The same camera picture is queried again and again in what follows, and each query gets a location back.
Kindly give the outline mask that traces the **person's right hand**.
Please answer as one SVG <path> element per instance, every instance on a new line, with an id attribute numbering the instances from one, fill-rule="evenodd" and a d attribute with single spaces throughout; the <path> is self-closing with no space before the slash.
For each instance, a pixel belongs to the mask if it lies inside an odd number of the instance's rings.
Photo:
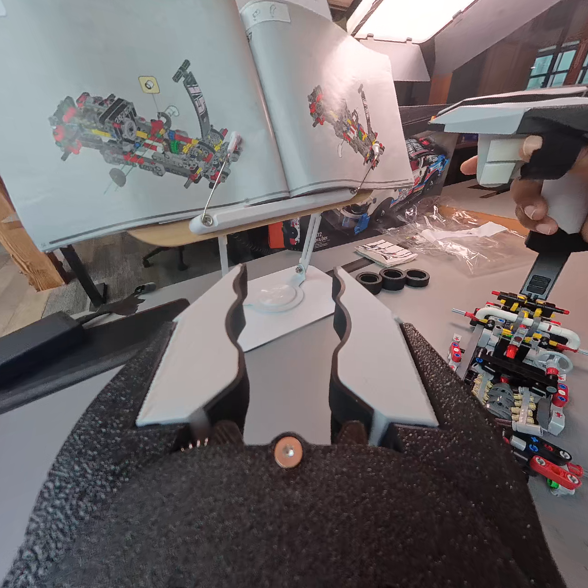
<path id="1" fill-rule="evenodd" d="M 542 138 L 531 135 L 525 138 L 519 151 L 519 157 L 528 162 L 535 151 L 543 154 Z M 478 157 L 474 156 L 464 161 L 460 166 L 461 173 L 474 175 L 477 171 Z M 570 173 L 581 179 L 587 185 L 587 147 L 580 151 Z M 522 226 L 531 231 L 545 235 L 552 235 L 558 230 L 557 222 L 548 215 L 548 203 L 541 195 L 542 183 L 534 180 L 515 179 L 511 184 L 511 195 L 516 204 L 516 216 Z M 587 221 L 580 231 L 587 242 Z"/>

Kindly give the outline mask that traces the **brick model instruction booklet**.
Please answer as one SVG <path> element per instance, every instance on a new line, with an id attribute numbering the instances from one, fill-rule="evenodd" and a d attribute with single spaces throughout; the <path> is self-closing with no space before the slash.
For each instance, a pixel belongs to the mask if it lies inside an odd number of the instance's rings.
<path id="1" fill-rule="evenodd" d="M 392 67 L 288 1 L 1 1 L 1 178 L 37 248 L 411 186 Z"/>

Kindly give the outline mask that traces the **wooden beam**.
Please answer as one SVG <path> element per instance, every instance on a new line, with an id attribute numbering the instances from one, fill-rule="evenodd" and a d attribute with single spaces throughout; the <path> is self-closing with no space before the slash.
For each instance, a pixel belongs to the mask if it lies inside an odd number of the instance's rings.
<path id="1" fill-rule="evenodd" d="M 17 218 L 4 182 L 1 181 L 1 245 L 37 292 L 61 287 L 68 276 L 55 254 L 44 254 L 33 243 Z"/>

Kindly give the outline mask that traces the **white book stand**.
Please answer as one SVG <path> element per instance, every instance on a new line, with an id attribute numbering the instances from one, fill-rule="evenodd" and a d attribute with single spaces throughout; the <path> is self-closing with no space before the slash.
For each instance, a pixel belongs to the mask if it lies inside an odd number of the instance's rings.
<path id="1" fill-rule="evenodd" d="M 138 229 L 138 232 L 159 232 L 158 239 L 165 246 L 217 238 L 224 276 L 229 273 L 227 236 L 249 228 L 248 224 L 238 225 L 238 221 L 266 225 L 273 223 L 270 217 L 276 214 L 301 216 L 303 206 L 308 208 L 312 205 L 323 205 L 326 210 L 332 209 L 336 203 L 347 201 L 360 191 L 367 175 L 378 165 L 381 152 L 382 147 L 378 141 L 373 143 L 369 139 L 368 155 L 364 156 L 365 170 L 360 172 L 361 180 L 348 180 L 349 187 L 330 190 L 325 195 L 303 196 L 300 198 L 302 203 L 298 203 L 298 198 L 286 198 L 247 206 L 244 202 L 239 202 L 228 208 L 210 210 L 210 201 L 207 201 L 202 213 L 189 221 L 172 222 L 169 224 L 170 229 L 152 227 Z M 241 307 L 246 325 L 238 340 L 244 352 L 293 332 L 315 319 L 324 318 L 334 311 L 334 303 L 328 301 L 326 294 L 326 274 L 309 266 L 321 214 L 322 211 L 317 211 L 311 215 L 303 251 L 296 266 L 246 281 L 248 294 L 245 295 Z M 205 336 L 205 346 L 211 346 L 213 337 L 223 333 L 221 330 L 217 331 L 217 328 L 224 326 L 224 320 L 214 319 L 212 305 L 205 305 L 207 302 L 220 302 L 220 295 L 205 295 L 204 299 L 202 303 L 194 302 L 173 321 L 175 330 L 172 344 L 178 349 L 187 350 L 189 345 L 193 346 L 197 334 Z"/>

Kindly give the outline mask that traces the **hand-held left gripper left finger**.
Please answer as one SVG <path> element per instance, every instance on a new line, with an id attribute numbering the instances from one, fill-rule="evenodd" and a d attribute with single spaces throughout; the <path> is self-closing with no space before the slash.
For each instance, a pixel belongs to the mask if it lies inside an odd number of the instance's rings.
<path id="1" fill-rule="evenodd" d="M 247 267 L 239 264 L 174 321 L 136 417 L 138 428 L 187 424 L 194 442 L 232 423 L 242 437 L 249 378 L 239 336 L 246 326 Z"/>

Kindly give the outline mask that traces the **black toy car box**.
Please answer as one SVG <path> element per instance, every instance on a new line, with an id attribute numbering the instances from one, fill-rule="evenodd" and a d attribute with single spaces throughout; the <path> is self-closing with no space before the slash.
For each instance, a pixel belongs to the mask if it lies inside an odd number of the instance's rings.
<path id="1" fill-rule="evenodd" d="M 322 212 L 314 251 L 370 238 L 400 221 L 404 210 L 422 198 L 439 195 L 455 143 L 447 135 L 426 132 L 406 139 L 413 184 L 374 190 L 359 203 Z"/>

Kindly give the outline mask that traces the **dark framed window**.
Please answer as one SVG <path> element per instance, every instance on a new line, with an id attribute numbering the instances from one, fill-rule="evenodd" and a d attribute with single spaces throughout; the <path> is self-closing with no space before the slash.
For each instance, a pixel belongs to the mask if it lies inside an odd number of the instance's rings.
<path id="1" fill-rule="evenodd" d="M 587 83 L 587 40 L 572 40 L 539 49 L 526 90 Z"/>

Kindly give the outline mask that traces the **grey desk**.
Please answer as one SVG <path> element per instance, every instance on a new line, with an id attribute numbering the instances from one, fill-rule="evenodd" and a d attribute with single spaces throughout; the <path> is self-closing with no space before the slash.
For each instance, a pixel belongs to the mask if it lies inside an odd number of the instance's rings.
<path id="1" fill-rule="evenodd" d="M 430 273 L 430 285 L 382 293 L 379 298 L 412 323 L 443 357 L 453 334 L 468 338 L 469 324 L 452 307 L 472 308 L 491 299 L 491 290 L 518 290 L 533 263 L 494 275 L 467 277 L 441 256 L 419 256 L 415 266 Z M 338 342 L 333 319 L 323 319 L 246 352 L 251 401 L 245 441 L 261 445 L 294 431 L 308 442 L 330 439 L 330 358 Z M 29 515 L 68 433 L 116 369 L 1 415 L 1 579 L 24 538 Z M 532 481 L 533 498 L 548 544 L 569 587 L 587 587 L 587 491 L 554 497 Z"/>

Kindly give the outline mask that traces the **clear plastic bag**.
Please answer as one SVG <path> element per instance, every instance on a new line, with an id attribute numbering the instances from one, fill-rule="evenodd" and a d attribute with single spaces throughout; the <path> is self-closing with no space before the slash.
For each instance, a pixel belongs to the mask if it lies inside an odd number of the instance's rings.
<path id="1" fill-rule="evenodd" d="M 397 215 L 381 232 L 417 254 L 450 261 L 462 274 L 482 276 L 527 269 L 533 253 L 517 221 L 424 201 Z"/>

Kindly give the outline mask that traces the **bright ceiling light panel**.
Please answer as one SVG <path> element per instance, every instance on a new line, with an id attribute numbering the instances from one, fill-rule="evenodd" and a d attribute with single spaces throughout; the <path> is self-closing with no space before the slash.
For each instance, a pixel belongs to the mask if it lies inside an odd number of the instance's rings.
<path id="1" fill-rule="evenodd" d="M 359 40 L 429 40 L 474 1 L 362 1 L 346 30 Z"/>

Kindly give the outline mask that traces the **black office chair base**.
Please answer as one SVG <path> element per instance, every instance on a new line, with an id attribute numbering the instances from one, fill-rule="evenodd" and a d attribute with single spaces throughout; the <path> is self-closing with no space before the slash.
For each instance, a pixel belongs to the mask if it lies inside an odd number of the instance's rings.
<path id="1" fill-rule="evenodd" d="M 176 268 L 180 272 L 184 272 L 188 269 L 188 265 L 185 261 L 185 248 L 186 246 L 157 246 L 156 248 L 152 249 L 148 254 L 142 257 L 142 265 L 144 268 L 151 268 L 152 267 L 152 259 L 157 257 L 158 255 L 167 253 L 167 252 L 174 252 L 174 259 L 176 263 Z"/>

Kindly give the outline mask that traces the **black power adapter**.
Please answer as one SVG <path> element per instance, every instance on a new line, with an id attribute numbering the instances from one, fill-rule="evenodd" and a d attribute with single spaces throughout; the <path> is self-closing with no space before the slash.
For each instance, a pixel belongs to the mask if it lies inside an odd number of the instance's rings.
<path id="1" fill-rule="evenodd" d="M 1 337 L 1 378 L 11 380 L 83 343 L 84 327 L 57 312 Z"/>

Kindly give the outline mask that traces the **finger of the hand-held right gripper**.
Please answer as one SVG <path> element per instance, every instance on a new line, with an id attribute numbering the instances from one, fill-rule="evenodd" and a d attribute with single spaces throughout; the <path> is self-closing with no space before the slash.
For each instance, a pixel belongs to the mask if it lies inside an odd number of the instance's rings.
<path id="1" fill-rule="evenodd" d="M 446 111 L 462 106 L 514 104 L 520 102 L 537 102 L 559 98 L 587 98 L 586 86 L 557 86 L 528 91 L 507 92 L 494 95 L 463 99 L 447 106 Z"/>
<path id="2" fill-rule="evenodd" d="M 518 128 L 523 115 L 534 106 L 534 102 L 453 105 L 432 118 L 429 127 L 454 134 L 524 135 Z"/>

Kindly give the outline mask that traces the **black desk rail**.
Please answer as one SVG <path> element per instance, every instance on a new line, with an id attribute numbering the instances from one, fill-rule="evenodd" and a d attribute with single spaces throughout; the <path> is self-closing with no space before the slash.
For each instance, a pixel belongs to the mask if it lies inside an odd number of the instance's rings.
<path id="1" fill-rule="evenodd" d="M 1 414 L 125 364 L 188 305 L 180 298 L 88 328 L 78 347 L 1 383 Z"/>

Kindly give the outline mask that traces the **black table leg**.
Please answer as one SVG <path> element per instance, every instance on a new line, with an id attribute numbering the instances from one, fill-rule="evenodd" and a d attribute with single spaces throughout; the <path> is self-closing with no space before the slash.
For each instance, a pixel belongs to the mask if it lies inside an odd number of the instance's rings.
<path id="1" fill-rule="evenodd" d="M 60 247 L 59 250 L 88 297 L 90 309 L 96 311 L 105 305 L 107 303 L 108 285 L 104 282 L 96 283 L 92 279 L 85 264 L 72 245 Z"/>

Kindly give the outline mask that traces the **black and white sticker sheet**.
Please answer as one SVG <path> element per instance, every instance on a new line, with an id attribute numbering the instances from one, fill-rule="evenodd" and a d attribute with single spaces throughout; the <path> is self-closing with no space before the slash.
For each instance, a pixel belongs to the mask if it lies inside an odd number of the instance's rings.
<path id="1" fill-rule="evenodd" d="M 355 252 L 382 268 L 394 268 L 412 262 L 417 258 L 417 253 L 385 239 L 356 246 Z"/>

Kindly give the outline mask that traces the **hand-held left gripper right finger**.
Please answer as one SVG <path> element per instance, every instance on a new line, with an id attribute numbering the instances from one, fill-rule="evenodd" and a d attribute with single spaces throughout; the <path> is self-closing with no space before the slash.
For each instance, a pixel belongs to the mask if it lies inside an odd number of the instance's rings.
<path id="1" fill-rule="evenodd" d="M 401 428 L 437 431 L 439 419 L 402 331 L 402 321 L 341 266 L 334 268 L 331 440 L 359 422 L 372 446 L 402 447 Z"/>

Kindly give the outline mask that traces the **brick car model chassis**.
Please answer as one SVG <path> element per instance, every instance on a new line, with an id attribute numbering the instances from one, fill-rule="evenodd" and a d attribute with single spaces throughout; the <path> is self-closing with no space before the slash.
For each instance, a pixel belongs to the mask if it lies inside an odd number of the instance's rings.
<path id="1" fill-rule="evenodd" d="M 518 293 L 493 291 L 495 301 L 473 312 L 452 309 L 474 327 L 466 347 L 453 336 L 447 361 L 469 387 L 526 476 L 542 478 L 555 496 L 572 496 L 584 469 L 549 436 L 562 433 L 569 402 L 571 354 L 587 355 L 579 335 L 562 326 L 565 310 L 548 301 L 571 254 L 587 250 L 580 230 L 530 232 L 537 253 Z"/>

